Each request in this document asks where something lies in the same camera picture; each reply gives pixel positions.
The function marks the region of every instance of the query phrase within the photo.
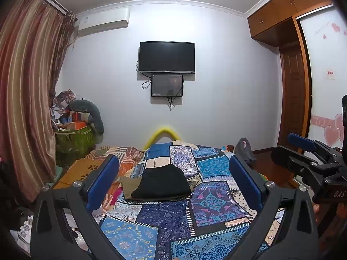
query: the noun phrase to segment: curtain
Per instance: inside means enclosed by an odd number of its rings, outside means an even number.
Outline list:
[[[29,201],[55,175],[49,106],[69,38],[66,19],[43,0],[17,0],[0,31],[0,156]]]

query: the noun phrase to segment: blue gripper pad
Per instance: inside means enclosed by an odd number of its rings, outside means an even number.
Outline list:
[[[104,197],[116,178],[119,171],[119,160],[117,156],[109,155],[100,165],[102,170],[88,190],[88,202],[86,209],[88,213],[98,209]]]
[[[297,134],[288,134],[287,140],[289,144],[308,151],[309,153],[314,153],[316,151],[316,145],[314,141],[301,137]]]
[[[263,203],[262,192],[259,187],[263,187],[265,190],[264,180],[256,171],[250,169],[244,161],[241,163],[240,161],[242,161],[242,159],[239,159],[236,156],[237,155],[233,155],[229,160],[230,173],[245,197],[248,206],[257,212],[260,212],[263,209]],[[248,173],[245,167],[248,167],[248,169],[253,171],[257,176]]]

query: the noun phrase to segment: blue patchwork quilt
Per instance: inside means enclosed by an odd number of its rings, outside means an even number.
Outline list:
[[[257,214],[230,174],[233,155],[182,141],[152,145],[131,177],[171,163],[183,170],[194,192],[174,202],[126,201],[120,194],[101,230],[126,260],[223,259]],[[259,251],[271,245],[283,213],[277,212]]]

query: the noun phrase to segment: wall-mounted monitor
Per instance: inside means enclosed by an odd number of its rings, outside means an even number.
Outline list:
[[[140,42],[138,71],[142,73],[195,73],[195,44]]]
[[[152,97],[182,97],[183,76],[180,74],[152,74]]]

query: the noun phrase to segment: green storage bin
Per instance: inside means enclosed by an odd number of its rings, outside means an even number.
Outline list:
[[[95,147],[95,137],[90,125],[79,130],[57,131],[56,164],[70,167],[75,160],[85,157]]]

